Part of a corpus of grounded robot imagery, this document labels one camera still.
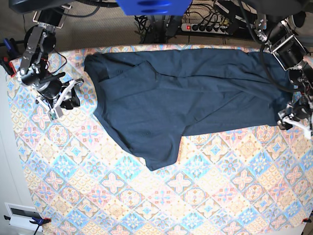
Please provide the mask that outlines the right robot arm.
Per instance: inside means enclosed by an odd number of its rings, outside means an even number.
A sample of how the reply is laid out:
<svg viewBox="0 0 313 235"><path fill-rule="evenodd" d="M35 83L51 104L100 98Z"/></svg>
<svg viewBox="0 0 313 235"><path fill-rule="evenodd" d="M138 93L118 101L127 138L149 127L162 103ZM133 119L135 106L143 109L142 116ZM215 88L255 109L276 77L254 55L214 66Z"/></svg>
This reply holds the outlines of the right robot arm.
<svg viewBox="0 0 313 235"><path fill-rule="evenodd" d="M66 18L64 8L36 11L36 23L26 34L25 52L17 72L19 82L33 87L39 95L36 101L46 110L51 121L63 116L63 109L72 110L80 106L75 89L84 83L82 78L63 83L60 78L65 72L48 70L48 55L56 46L56 29L63 27Z"/></svg>

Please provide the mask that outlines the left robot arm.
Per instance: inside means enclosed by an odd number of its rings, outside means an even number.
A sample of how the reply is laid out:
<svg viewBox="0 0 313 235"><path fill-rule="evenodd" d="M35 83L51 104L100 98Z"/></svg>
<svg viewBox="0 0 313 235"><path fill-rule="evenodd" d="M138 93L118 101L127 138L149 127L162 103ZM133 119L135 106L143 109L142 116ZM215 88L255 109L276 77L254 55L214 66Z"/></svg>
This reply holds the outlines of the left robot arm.
<svg viewBox="0 0 313 235"><path fill-rule="evenodd" d="M302 12L308 5L307 0L248 0L248 5L257 13L254 26L248 20L243 2L238 2L243 18L252 38L261 45L259 58L269 81L278 89L289 93L300 92L301 97L295 103L288 103L278 113L277 122L281 130L296 126L301 128L304 136L313 135L313 69L304 61L308 53L296 37L289 24L289 17ZM289 80L294 89L280 85L271 76L265 65L264 50L267 49L278 61L283 70L288 71Z"/></svg>

